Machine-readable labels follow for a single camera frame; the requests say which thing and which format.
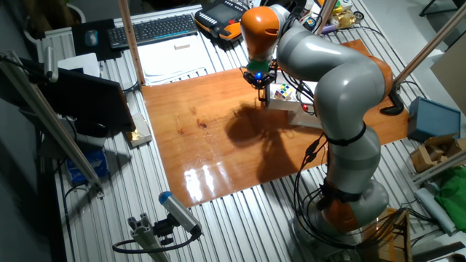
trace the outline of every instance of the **monitor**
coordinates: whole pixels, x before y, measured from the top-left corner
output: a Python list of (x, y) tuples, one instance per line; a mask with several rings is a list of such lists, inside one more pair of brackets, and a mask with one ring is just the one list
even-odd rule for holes
[[(36, 72), (44, 71), (42, 63), (25, 59), (21, 62)], [(19, 107), (26, 106), (15, 87), (4, 83), (5, 79), (5, 75), (0, 76), (4, 86), (0, 98)], [(38, 87), (57, 114), (74, 117), (87, 129), (99, 125), (113, 133), (135, 130), (126, 98), (117, 82), (59, 68), (55, 83), (38, 83)]]

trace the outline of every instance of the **keyboard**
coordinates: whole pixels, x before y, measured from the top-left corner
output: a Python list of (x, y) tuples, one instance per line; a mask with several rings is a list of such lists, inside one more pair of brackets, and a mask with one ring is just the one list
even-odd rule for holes
[[(197, 27), (191, 15), (167, 17), (145, 23), (133, 24), (136, 42), (152, 44), (159, 41), (197, 34)], [(125, 29), (113, 28), (107, 30), (111, 49), (128, 47)]]

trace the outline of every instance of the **glossy wood surface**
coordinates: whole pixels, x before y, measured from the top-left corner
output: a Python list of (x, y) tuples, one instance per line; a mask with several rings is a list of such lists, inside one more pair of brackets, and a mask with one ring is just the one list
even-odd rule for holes
[[(297, 172), (322, 132), (262, 109), (239, 69), (143, 87), (143, 96), (170, 190), (187, 207)], [(386, 98), (364, 118), (381, 144), (407, 134), (406, 111), (379, 113), (391, 105)], [(307, 167), (323, 162), (321, 151)]]

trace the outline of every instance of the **green cloth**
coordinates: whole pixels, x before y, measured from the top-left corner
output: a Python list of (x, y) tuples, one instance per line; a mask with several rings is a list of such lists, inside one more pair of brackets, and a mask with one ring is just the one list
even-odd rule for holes
[(458, 230), (466, 231), (466, 168), (452, 167), (442, 173), (435, 201), (449, 214)]

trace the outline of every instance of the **blue box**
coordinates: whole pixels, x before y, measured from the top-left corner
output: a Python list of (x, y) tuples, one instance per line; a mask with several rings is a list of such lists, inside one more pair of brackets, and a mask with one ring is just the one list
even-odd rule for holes
[(423, 143), (431, 137), (459, 132), (460, 125), (461, 113), (440, 103), (418, 97), (409, 106), (410, 139)]

